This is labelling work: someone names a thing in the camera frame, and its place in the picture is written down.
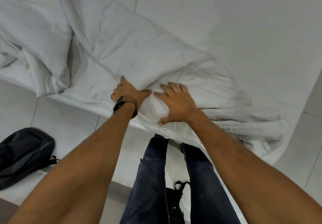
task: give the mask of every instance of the folded blanket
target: folded blanket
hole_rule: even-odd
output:
[[[69,87],[72,30],[58,0],[0,0],[0,68],[19,59],[37,96]]]
[[[116,0],[59,1],[87,65],[64,95],[112,108],[109,96],[122,76],[138,89],[154,91],[161,91],[161,83],[182,83],[214,123],[242,139],[257,155],[279,146],[287,122],[275,109],[252,106],[226,68],[208,53],[185,44]],[[203,147],[185,123],[157,125],[167,113],[167,106],[150,96],[138,117],[153,132]]]

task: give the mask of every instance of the black watch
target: black watch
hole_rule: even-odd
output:
[[[129,103],[132,103],[135,105],[135,111],[131,117],[131,119],[133,119],[134,117],[137,116],[138,114],[138,110],[139,110],[139,103],[138,101],[131,97],[131,96],[128,96],[128,95],[124,95],[124,96],[121,96],[115,103],[114,105],[114,108],[113,108],[113,113],[115,113],[115,111],[117,111],[119,108],[122,107],[123,104],[125,104],[126,102],[129,102]]]

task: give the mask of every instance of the tile grout line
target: tile grout line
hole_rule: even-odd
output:
[[[35,113],[36,113],[36,109],[37,109],[38,101],[39,101],[39,98],[37,99],[37,103],[36,103],[36,107],[35,107],[34,115],[33,115],[33,118],[32,118],[32,120],[31,120],[31,123],[30,123],[30,127],[31,127],[31,125],[33,124],[33,121],[34,121],[34,117],[35,117]]]
[[[95,126],[95,130],[96,131],[96,128],[97,128],[97,124],[99,123],[99,118],[97,119],[97,122],[96,122],[96,126]]]
[[[308,112],[304,112],[304,111],[302,111],[302,113],[304,113],[304,114],[308,114],[308,115],[311,115],[311,116],[315,116],[315,117],[317,117],[317,118],[322,119],[322,117],[320,117],[320,116],[316,116],[316,115],[312,115],[312,114],[310,114],[310,113],[308,113]]]
[[[303,188],[303,189],[305,189],[305,188],[306,188],[306,186],[308,185],[308,181],[310,180],[310,177],[311,177],[312,171],[313,171],[313,169],[314,169],[314,167],[315,167],[315,164],[316,164],[316,162],[317,162],[317,159],[318,159],[318,158],[319,158],[319,156],[320,156],[321,151],[322,151],[322,146],[321,146],[320,151],[319,151],[319,153],[318,153],[318,155],[317,155],[317,157],[316,157],[316,159],[315,159],[315,161],[314,161],[314,164],[313,164],[313,167],[312,167],[312,169],[311,169],[311,172],[310,172],[310,174],[308,175],[308,180],[306,181],[306,184],[305,184],[305,186],[304,186],[304,188]]]

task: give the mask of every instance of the person's right leg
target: person's right leg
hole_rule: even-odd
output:
[[[167,224],[165,166],[168,139],[151,138],[139,165],[120,224]]]
[[[204,153],[182,143],[191,188],[191,224],[240,224],[234,208]]]

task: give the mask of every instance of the person's left hand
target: person's left hand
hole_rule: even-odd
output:
[[[121,96],[128,95],[133,97],[139,103],[139,107],[143,101],[150,96],[152,90],[137,90],[131,83],[129,83],[124,77],[121,78],[121,83],[117,85],[111,94],[111,99],[116,102]]]

